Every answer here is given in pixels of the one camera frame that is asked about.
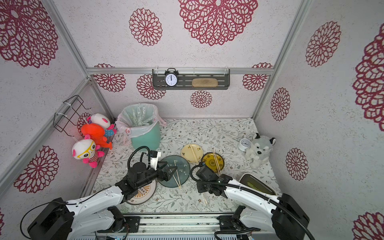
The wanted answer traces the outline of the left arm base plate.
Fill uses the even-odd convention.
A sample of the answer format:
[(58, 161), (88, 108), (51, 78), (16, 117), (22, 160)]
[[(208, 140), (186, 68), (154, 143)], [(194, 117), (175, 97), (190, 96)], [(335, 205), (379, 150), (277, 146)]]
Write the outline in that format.
[(125, 216), (115, 220), (112, 226), (106, 230), (97, 231), (100, 234), (112, 233), (137, 233), (140, 226), (141, 218), (137, 216)]

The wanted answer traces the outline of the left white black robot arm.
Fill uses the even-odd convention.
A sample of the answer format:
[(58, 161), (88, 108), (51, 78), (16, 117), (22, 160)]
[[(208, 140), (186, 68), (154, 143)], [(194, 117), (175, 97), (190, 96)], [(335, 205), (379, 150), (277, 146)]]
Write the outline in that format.
[(159, 162), (156, 169), (136, 163), (121, 181), (85, 199), (64, 201), (57, 198), (29, 225), (30, 239), (73, 240), (91, 232), (119, 232), (127, 222), (117, 206), (135, 197), (140, 188), (155, 180), (171, 180), (176, 171), (176, 166), (166, 162)]

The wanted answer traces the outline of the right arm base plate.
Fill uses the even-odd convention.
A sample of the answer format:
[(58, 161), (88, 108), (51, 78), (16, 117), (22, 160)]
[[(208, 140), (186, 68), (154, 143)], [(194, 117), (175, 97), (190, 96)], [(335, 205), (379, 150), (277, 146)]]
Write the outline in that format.
[(245, 234), (261, 230), (259, 228), (246, 227), (239, 219), (229, 215), (218, 216), (217, 220), (219, 221), (220, 234)]

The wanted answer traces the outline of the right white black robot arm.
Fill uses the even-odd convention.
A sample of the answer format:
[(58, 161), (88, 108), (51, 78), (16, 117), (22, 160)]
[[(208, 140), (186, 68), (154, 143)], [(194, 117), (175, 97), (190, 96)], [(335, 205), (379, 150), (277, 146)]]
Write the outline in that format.
[(309, 216), (290, 195), (257, 191), (228, 175), (218, 176), (203, 163), (192, 167), (190, 176), (199, 193), (208, 192), (241, 203), (231, 219), (233, 234), (264, 230), (274, 232), (280, 240), (314, 239), (308, 229)]

